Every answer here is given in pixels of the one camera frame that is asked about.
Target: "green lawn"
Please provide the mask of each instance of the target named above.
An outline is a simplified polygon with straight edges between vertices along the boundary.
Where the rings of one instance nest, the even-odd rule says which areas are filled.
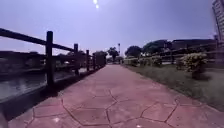
[[[223,71],[206,71],[203,79],[193,80],[189,73],[176,70],[174,66],[125,67],[224,111]]]

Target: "bush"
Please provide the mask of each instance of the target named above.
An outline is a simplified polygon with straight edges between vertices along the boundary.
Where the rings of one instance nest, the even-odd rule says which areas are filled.
[[[191,72],[192,78],[197,78],[205,72],[204,65],[206,64],[206,54],[191,53],[182,57],[184,65],[188,72]]]
[[[136,67],[138,64],[138,58],[125,59],[124,64]]]
[[[176,59],[176,69],[182,70],[184,67],[183,58]]]
[[[140,66],[146,66],[147,65],[147,59],[145,58],[140,58],[139,60]]]
[[[162,65],[162,57],[161,56],[152,56],[152,57],[150,57],[150,63],[152,66],[160,67]]]

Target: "stone pathway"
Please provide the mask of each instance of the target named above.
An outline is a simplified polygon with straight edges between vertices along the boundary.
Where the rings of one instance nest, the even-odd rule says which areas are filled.
[[[108,65],[9,121],[10,128],[224,128],[224,113]]]

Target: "distant building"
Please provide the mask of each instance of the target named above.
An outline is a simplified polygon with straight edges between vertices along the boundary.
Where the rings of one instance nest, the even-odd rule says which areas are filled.
[[[224,0],[215,0],[212,6],[219,41],[224,41]]]
[[[203,44],[215,43],[214,39],[181,39],[172,41],[172,49],[181,49]]]

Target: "lamp post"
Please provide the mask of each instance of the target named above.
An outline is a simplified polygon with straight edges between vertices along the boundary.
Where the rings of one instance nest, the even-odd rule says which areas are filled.
[[[118,50],[119,50],[119,59],[118,59],[118,61],[119,61],[119,64],[121,64],[121,60],[120,60],[120,53],[121,53],[121,49],[120,49],[120,46],[121,46],[121,44],[120,43],[118,43]]]
[[[119,56],[120,56],[120,53],[121,53],[121,49],[120,49],[120,46],[121,46],[121,44],[120,44],[120,43],[118,43]]]

